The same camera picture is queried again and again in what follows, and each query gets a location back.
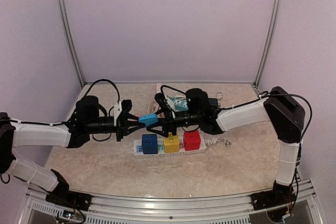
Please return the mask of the dark blue cube socket adapter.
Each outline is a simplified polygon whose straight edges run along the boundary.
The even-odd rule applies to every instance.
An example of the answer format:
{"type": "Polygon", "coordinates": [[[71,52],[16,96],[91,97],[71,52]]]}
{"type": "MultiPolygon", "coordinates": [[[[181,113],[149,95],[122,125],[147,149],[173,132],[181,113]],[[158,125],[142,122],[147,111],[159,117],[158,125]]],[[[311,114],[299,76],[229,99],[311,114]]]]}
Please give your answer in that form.
{"type": "Polygon", "coordinates": [[[156,134],[143,134],[141,138],[141,146],[143,154],[157,154],[158,143],[156,134]]]}

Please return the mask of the light blue adapter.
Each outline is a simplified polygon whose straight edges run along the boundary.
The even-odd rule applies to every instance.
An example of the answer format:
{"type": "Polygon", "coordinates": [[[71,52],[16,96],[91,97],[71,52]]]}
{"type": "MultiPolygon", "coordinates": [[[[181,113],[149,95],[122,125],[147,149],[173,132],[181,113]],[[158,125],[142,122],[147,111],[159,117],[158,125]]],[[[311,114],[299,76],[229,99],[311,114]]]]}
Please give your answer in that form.
{"type": "Polygon", "coordinates": [[[144,124],[145,127],[148,127],[148,126],[151,126],[157,123],[158,117],[155,113],[146,114],[146,115],[140,116],[138,119],[138,122],[144,124]]]}

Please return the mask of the red cube socket adapter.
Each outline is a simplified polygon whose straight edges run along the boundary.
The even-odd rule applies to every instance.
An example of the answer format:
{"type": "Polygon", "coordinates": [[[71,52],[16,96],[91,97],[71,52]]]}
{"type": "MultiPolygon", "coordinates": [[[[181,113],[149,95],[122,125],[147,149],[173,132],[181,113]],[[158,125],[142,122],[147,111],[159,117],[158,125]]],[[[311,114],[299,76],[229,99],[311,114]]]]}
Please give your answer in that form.
{"type": "Polygon", "coordinates": [[[201,137],[199,131],[184,132],[183,144],[186,151],[198,150],[201,145],[201,137]]]}

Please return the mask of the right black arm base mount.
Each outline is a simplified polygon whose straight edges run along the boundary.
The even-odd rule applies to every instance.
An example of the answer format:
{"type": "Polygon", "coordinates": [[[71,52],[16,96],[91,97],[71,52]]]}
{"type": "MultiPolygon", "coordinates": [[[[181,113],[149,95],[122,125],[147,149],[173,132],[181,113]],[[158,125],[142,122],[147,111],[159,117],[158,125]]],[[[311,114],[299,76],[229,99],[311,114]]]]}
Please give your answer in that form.
{"type": "Polygon", "coordinates": [[[274,181],[272,189],[253,193],[250,197],[253,209],[261,210],[294,202],[296,195],[292,184],[285,186],[274,181]]]}

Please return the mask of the white multicolour power strip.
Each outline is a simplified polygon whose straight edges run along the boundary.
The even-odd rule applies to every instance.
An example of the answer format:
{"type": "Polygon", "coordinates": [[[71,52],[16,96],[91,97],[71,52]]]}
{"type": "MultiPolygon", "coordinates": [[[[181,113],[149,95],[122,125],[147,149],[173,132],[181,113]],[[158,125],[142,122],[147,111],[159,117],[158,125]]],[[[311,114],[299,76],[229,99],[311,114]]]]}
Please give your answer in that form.
{"type": "Polygon", "coordinates": [[[210,146],[214,146],[218,143],[223,143],[225,146],[231,146],[232,141],[229,137],[224,136],[215,136],[212,138],[204,139],[201,135],[201,143],[200,147],[197,150],[186,151],[184,148],[183,137],[179,137],[180,141],[180,148],[178,152],[166,153],[164,150],[164,141],[163,138],[158,138],[158,149],[157,153],[154,154],[144,154],[142,150],[142,141],[141,140],[134,140],[133,147],[131,148],[131,153],[133,154],[134,158],[155,158],[155,157],[164,157],[164,156],[179,156],[179,155],[187,155],[187,154],[196,154],[196,153],[203,153],[210,146]]]}

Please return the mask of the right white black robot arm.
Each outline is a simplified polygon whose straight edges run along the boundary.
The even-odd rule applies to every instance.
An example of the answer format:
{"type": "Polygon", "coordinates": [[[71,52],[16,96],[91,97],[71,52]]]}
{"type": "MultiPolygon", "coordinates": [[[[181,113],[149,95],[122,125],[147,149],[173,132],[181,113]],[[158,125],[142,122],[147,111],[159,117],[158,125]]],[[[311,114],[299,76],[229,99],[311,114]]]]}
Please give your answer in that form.
{"type": "Polygon", "coordinates": [[[149,132],[167,137],[176,134],[178,128],[194,126],[209,135],[220,135],[239,127],[259,123],[269,123],[280,142],[280,156],[274,182],[275,189],[269,192],[273,205],[281,204],[289,196],[289,187],[300,162],[304,135],[312,119],[306,118],[298,99],[307,99],[287,93],[281,87],[259,94],[258,98],[230,108],[218,108],[210,104],[208,94],[200,88],[192,88],[184,93],[187,110],[173,111],[163,92],[155,95],[163,118],[154,123],[146,123],[149,132]]]}

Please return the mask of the yellow cube socket adapter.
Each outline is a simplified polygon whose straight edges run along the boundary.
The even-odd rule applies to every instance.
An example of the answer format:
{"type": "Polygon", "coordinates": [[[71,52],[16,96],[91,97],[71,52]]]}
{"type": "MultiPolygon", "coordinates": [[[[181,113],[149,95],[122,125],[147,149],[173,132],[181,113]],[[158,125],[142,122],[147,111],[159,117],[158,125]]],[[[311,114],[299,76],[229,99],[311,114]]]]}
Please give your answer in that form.
{"type": "Polygon", "coordinates": [[[178,134],[169,133],[168,137],[163,138],[164,152],[177,153],[180,150],[180,139],[178,134]]]}

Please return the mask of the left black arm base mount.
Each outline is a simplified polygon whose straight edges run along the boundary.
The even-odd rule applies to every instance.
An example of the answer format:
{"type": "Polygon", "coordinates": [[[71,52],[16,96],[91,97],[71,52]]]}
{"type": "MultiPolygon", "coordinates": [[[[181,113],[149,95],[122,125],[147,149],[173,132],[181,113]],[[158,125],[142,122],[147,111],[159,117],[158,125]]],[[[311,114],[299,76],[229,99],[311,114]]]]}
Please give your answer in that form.
{"type": "Polygon", "coordinates": [[[51,169],[51,172],[56,175],[58,184],[54,190],[47,193],[46,201],[75,210],[88,211],[92,195],[70,190],[69,184],[59,172],[54,169],[51,169]]]}

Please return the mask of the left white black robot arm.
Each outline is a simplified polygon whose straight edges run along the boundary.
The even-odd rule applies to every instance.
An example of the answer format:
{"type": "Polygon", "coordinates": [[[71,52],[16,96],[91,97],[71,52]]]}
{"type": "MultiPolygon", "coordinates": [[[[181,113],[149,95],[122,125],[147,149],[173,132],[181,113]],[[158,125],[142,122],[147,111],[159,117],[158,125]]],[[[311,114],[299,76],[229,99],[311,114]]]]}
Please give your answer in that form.
{"type": "Polygon", "coordinates": [[[16,177],[49,192],[66,206],[73,193],[63,176],[33,161],[18,158],[13,149],[21,146],[55,146],[80,148],[94,134],[115,134],[117,141],[145,127],[139,118],[130,114],[131,100],[118,100],[107,111],[94,95],[86,92],[66,121],[60,123],[28,122],[12,119],[1,113],[1,174],[16,177]]]}

